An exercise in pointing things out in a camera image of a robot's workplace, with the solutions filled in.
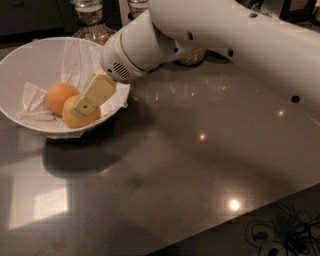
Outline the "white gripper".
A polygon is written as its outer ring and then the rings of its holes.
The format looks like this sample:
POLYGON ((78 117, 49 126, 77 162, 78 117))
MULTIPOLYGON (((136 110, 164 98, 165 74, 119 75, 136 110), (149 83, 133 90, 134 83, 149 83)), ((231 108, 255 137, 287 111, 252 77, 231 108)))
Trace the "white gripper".
POLYGON ((70 110, 75 117, 88 116, 110 99, 116 91, 115 81, 130 84, 147 74, 128 57, 120 31, 112 35, 103 46, 100 64, 107 74, 91 74, 88 77, 70 110))

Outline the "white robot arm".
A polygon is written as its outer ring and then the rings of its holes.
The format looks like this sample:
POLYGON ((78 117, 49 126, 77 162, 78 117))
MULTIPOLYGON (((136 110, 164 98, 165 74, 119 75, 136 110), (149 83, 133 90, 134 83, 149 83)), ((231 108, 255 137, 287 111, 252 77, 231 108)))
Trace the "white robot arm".
POLYGON ((236 0, 149 0, 107 41, 100 65, 110 80, 128 84, 198 48, 231 60, 319 121, 320 33, 236 0))

